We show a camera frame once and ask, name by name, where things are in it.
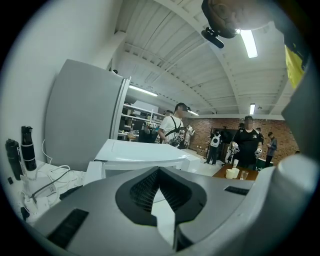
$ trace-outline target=black bottle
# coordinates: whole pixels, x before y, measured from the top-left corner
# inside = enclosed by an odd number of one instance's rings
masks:
[[[28,171],[33,171],[37,168],[34,143],[31,138],[31,131],[32,128],[30,126],[21,127],[21,151],[25,167]]]
[[[13,139],[8,139],[5,143],[5,149],[14,177],[17,181],[20,181],[20,175],[23,175],[23,172],[20,165],[19,143]]]

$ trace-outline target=brown table top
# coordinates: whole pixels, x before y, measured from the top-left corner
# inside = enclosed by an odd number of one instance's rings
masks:
[[[232,169],[232,164],[227,163],[225,164],[220,170],[217,171],[217,173],[215,175],[213,175],[212,177],[215,178],[225,178],[226,179],[226,174],[227,174],[227,169]],[[248,171],[248,176],[246,177],[247,181],[255,181],[259,172],[257,172],[256,170],[249,170],[246,168],[242,168],[237,166],[237,168],[240,170],[238,176],[236,177],[236,180],[240,180],[240,176],[241,176],[241,172],[242,171]]]

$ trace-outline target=clear glass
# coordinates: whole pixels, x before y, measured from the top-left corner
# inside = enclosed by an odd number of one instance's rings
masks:
[[[243,180],[243,181],[244,181],[244,180],[248,177],[248,174],[249,174],[248,171],[243,170],[243,171],[241,172],[240,180]]]

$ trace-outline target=black slot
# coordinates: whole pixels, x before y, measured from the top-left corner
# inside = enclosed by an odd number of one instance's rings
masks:
[[[246,196],[249,192],[249,189],[235,187],[235,186],[228,186],[224,190],[234,194],[242,195],[242,196]]]
[[[82,223],[85,221],[89,212],[74,209],[60,225],[47,237],[55,245],[65,249]]]

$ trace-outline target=ceiling light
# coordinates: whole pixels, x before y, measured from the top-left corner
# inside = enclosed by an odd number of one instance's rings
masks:
[[[195,116],[199,116],[199,114],[195,113],[195,112],[192,112],[191,110],[188,110],[189,113],[195,115]]]
[[[258,57],[254,35],[252,34],[251,30],[242,30],[241,37],[243,39],[246,52],[248,53],[248,57],[249,58]]]
[[[147,91],[147,90],[144,90],[144,89],[141,89],[141,88],[132,86],[132,85],[129,85],[129,88],[134,89],[134,90],[137,90],[137,91],[142,92],[142,93],[145,93],[145,94],[149,94],[149,95],[155,96],[155,97],[158,96],[157,94],[155,94],[155,93],[153,93],[153,92],[150,92],[150,91]]]
[[[250,115],[255,113],[256,104],[250,104]]]

